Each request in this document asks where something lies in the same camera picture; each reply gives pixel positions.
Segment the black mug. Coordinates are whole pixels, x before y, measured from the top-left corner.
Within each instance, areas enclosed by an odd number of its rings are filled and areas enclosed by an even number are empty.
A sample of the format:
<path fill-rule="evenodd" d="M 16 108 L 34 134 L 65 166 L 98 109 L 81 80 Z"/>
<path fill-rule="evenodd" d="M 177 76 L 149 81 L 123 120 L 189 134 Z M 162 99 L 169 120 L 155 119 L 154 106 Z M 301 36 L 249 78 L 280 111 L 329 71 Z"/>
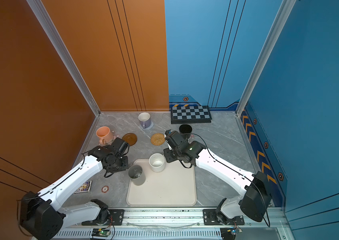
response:
<path fill-rule="evenodd" d="M 192 133 L 192 127 L 187 124 L 182 124 L 179 126 L 179 132 L 181 135 L 186 138 L 187 140 L 190 138 L 191 133 Z"/>

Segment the grey mug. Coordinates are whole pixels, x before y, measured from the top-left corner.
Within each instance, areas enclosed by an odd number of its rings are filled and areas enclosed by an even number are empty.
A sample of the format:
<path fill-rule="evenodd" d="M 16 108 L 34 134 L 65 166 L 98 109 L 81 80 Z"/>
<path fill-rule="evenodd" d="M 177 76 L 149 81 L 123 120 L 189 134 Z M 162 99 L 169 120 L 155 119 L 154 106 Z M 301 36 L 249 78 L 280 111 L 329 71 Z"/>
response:
<path fill-rule="evenodd" d="M 129 168 L 128 176 L 132 183 L 136 186 L 141 186 L 146 181 L 146 176 L 143 168 L 140 165 L 133 165 Z"/>

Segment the orange mug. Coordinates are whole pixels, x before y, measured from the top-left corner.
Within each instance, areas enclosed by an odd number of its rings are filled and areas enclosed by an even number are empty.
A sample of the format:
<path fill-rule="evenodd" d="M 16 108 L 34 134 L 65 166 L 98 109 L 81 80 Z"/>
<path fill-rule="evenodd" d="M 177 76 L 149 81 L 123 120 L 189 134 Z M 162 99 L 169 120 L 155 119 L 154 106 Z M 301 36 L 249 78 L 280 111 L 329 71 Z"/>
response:
<path fill-rule="evenodd" d="M 114 133 L 109 127 L 100 127 L 96 131 L 96 135 L 99 138 L 99 144 L 101 146 L 109 145 L 114 140 Z"/>

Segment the brown wooden round coaster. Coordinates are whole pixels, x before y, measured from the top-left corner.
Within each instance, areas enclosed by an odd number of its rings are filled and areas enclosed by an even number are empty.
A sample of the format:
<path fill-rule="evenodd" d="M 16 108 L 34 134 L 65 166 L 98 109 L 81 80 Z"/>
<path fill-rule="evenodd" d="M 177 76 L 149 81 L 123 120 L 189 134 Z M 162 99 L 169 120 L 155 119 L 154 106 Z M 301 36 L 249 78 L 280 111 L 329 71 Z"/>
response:
<path fill-rule="evenodd" d="M 133 146 L 136 144 L 138 137 L 134 133 L 127 133 L 123 135 L 122 139 L 129 144 L 129 146 Z"/>

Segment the white speckled mug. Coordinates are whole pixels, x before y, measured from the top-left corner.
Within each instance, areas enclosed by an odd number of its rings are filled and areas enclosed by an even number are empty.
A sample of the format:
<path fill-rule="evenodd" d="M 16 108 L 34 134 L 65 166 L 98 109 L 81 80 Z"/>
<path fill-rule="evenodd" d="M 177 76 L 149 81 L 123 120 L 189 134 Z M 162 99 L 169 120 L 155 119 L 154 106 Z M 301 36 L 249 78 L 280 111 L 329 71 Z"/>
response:
<path fill-rule="evenodd" d="M 165 169 L 166 159 L 162 154 L 155 153 L 150 156 L 149 164 L 153 172 L 160 173 Z"/>

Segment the rattan woven round coaster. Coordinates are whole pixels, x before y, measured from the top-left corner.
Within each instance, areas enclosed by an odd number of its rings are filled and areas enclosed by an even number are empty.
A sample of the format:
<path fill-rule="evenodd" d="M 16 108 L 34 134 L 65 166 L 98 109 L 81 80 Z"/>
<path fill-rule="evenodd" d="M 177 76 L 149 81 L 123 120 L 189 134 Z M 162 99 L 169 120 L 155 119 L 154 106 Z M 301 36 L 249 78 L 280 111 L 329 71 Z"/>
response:
<path fill-rule="evenodd" d="M 150 142 L 154 146 L 160 146 L 165 143 L 165 135 L 161 133 L 155 133 L 151 136 Z"/>

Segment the white mug purple handle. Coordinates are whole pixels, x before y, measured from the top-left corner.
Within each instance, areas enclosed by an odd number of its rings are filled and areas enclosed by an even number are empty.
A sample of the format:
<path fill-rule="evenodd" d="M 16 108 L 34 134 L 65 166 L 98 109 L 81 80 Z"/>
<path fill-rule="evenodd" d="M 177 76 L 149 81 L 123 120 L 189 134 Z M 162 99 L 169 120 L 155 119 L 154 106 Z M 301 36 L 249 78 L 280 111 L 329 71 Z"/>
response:
<path fill-rule="evenodd" d="M 151 115 L 149 113 L 139 114 L 138 120 L 140 122 L 140 126 L 143 127 L 143 128 L 148 127 L 152 122 Z"/>

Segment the grey woven round coaster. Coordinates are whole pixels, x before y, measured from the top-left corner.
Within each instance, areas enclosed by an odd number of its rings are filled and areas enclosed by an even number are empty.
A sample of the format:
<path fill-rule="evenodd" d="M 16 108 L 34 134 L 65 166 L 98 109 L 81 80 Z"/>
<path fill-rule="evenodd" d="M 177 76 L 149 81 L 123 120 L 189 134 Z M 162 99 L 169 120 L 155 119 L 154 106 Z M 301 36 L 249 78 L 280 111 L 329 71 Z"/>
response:
<path fill-rule="evenodd" d="M 153 128 L 153 126 L 154 126 L 154 123 L 151 122 L 151 124 L 148 127 L 146 127 L 146 128 L 143 128 L 141 126 L 140 127 L 141 127 L 142 130 L 150 130 L 151 128 Z"/>

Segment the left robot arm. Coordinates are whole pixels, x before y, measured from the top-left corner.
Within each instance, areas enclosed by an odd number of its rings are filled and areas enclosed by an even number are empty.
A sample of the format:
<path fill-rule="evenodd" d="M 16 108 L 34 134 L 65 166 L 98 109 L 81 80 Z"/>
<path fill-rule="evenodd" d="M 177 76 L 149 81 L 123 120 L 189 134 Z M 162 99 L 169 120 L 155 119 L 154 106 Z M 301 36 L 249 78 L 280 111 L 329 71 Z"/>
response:
<path fill-rule="evenodd" d="M 63 207 L 66 200 L 92 176 L 105 170 L 105 178 L 128 169 L 129 144 L 97 146 L 88 152 L 72 170 L 40 190 L 28 192 L 17 203 L 17 222 L 23 234 L 38 240 L 50 240 L 60 230 L 82 222 L 94 225 L 111 224 L 109 207 L 93 199 L 88 203 Z"/>

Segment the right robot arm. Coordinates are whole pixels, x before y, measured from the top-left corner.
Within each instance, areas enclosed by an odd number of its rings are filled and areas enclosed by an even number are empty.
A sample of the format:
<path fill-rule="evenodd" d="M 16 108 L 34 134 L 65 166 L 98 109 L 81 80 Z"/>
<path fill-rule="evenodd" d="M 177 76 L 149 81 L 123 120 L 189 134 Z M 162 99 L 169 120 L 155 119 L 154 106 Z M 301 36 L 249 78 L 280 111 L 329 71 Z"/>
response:
<path fill-rule="evenodd" d="M 164 149 L 167 163 L 179 161 L 182 165 L 198 167 L 215 175 L 230 187 L 238 196 L 224 198 L 215 210 L 216 218 L 223 225 L 230 224 L 234 218 L 247 216 L 255 222 L 265 221 L 270 225 L 267 208 L 272 200 L 268 179 L 264 173 L 256 174 L 238 168 L 215 155 L 203 144 L 193 141 L 188 146 Z"/>

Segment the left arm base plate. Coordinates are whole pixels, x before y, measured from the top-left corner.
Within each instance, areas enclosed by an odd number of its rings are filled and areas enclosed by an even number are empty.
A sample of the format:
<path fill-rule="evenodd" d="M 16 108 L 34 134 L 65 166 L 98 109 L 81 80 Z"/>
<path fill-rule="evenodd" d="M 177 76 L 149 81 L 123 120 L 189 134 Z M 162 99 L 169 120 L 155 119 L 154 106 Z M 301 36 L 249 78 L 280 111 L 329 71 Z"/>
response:
<path fill-rule="evenodd" d="M 123 209 L 113 209 L 108 210 L 107 212 L 101 211 L 98 217 L 92 221 L 82 222 L 82 226 L 121 226 L 123 223 L 125 210 Z"/>

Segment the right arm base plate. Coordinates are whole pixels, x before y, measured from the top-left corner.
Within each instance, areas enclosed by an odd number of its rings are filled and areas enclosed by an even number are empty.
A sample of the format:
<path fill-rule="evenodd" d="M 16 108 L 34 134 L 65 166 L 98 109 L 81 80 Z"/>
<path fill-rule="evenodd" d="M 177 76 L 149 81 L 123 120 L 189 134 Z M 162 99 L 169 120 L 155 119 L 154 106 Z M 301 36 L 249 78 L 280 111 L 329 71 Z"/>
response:
<path fill-rule="evenodd" d="M 238 216 L 230 220 L 220 221 L 215 209 L 203 209 L 203 222 L 206 226 L 226 225 L 226 226 L 243 226 L 245 224 L 243 216 Z"/>

